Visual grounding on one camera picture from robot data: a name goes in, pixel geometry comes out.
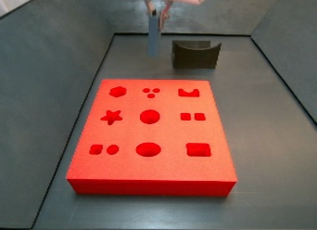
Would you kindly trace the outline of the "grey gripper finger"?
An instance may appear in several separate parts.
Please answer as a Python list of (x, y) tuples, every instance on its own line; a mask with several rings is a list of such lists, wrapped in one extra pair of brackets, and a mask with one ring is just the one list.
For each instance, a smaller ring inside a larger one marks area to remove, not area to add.
[(163, 10), (160, 11), (160, 15), (159, 15), (159, 27), (163, 28), (163, 25), (164, 25), (164, 21), (165, 19), (169, 17), (169, 8), (172, 7), (172, 1), (167, 0), (165, 1), (165, 5), (164, 5), (164, 8)]
[(156, 15), (156, 8), (152, 4), (152, 0), (143, 0), (145, 8), (147, 8), (147, 15), (155, 16)]

